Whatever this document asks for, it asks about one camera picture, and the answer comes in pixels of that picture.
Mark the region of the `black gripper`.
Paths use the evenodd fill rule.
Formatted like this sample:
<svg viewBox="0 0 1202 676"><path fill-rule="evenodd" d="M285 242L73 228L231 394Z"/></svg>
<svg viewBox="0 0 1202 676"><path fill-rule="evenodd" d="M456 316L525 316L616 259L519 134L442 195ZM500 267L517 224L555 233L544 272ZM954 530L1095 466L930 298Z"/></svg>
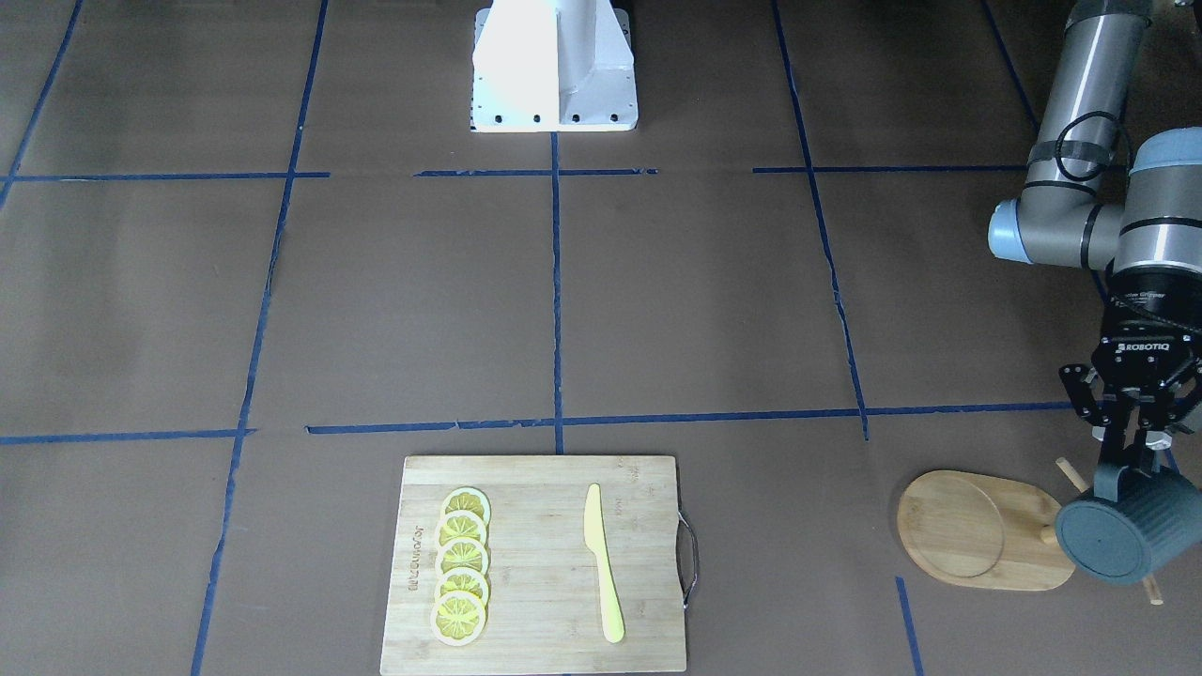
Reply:
<svg viewBox="0 0 1202 676"><path fill-rule="evenodd" d="M1102 428L1097 468L1133 466L1126 434L1141 391L1141 470L1160 470L1152 437L1200 429L1200 275L1138 267L1108 277L1091 364L1061 364L1060 381L1078 419Z"/></svg>

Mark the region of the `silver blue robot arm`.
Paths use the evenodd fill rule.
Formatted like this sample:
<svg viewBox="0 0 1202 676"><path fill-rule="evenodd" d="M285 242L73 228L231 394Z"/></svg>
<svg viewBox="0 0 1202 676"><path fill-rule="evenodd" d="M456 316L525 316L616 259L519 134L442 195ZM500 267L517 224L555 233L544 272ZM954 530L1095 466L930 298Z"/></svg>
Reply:
<svg viewBox="0 0 1202 676"><path fill-rule="evenodd" d="M1063 364L1079 419L1101 432L1099 472L1164 466L1200 428L1200 128L1131 146L1123 115L1150 1L1078 1L1064 30L1019 197L989 223L994 256L1106 277L1097 344ZM1097 198L1126 146L1125 200Z"/></svg>

